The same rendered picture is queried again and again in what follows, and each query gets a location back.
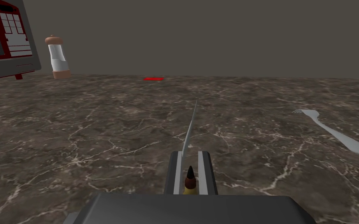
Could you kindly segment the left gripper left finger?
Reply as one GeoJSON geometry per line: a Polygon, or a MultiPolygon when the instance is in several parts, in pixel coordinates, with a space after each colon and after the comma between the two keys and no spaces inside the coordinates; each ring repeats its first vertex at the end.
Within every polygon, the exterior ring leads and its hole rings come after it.
{"type": "Polygon", "coordinates": [[[183,186],[182,151],[174,151],[171,153],[168,163],[164,194],[182,194],[182,186],[183,186]]]}

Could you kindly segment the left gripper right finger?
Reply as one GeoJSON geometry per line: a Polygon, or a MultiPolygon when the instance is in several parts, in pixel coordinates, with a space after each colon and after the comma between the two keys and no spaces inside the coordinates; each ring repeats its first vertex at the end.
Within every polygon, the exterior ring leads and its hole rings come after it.
{"type": "Polygon", "coordinates": [[[218,195],[215,175],[208,151],[198,151],[199,194],[218,195]]]}

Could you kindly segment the knife with brown handle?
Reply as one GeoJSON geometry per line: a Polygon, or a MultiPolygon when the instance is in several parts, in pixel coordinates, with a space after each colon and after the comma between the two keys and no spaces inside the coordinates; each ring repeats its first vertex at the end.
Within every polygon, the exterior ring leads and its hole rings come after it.
{"type": "Polygon", "coordinates": [[[184,182],[185,179],[183,178],[183,166],[184,166],[185,156],[186,156],[186,152],[187,152],[188,145],[189,145],[189,139],[190,139],[190,136],[191,136],[191,131],[192,131],[192,127],[193,127],[194,117],[195,117],[196,111],[197,111],[197,100],[196,100],[196,103],[195,103],[195,107],[194,107],[194,111],[193,111],[193,114],[192,114],[191,123],[190,123],[190,125],[189,125],[188,131],[187,131],[187,134],[186,134],[186,137],[185,137],[183,149],[182,149],[182,156],[181,156],[182,160],[181,160],[180,175],[181,175],[181,181],[182,181],[182,183],[184,183],[184,187],[185,187],[185,182],[184,182]]]}

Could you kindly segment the silver fork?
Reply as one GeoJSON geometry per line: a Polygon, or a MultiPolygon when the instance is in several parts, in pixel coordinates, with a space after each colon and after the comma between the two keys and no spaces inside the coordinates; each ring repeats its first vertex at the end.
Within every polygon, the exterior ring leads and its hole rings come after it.
{"type": "Polygon", "coordinates": [[[348,150],[352,151],[353,153],[359,154],[359,142],[321,123],[318,119],[318,116],[320,114],[316,110],[297,109],[294,110],[292,113],[296,113],[296,114],[303,113],[307,115],[317,125],[325,129],[327,132],[333,135],[334,138],[339,140],[348,150]]]}

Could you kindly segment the salt shaker with brown cap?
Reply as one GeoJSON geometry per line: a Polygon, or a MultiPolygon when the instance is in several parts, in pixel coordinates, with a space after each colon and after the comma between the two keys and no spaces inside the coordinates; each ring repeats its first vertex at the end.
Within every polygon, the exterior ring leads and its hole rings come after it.
{"type": "Polygon", "coordinates": [[[51,35],[45,39],[48,45],[54,79],[67,79],[71,77],[68,62],[63,53],[63,40],[51,35]]]}

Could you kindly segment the red and grey microwave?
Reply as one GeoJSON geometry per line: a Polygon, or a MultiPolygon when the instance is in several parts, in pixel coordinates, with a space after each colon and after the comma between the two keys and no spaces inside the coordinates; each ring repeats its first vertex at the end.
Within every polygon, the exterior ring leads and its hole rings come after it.
{"type": "Polygon", "coordinates": [[[0,0],[0,78],[41,69],[23,0],[0,0]]]}

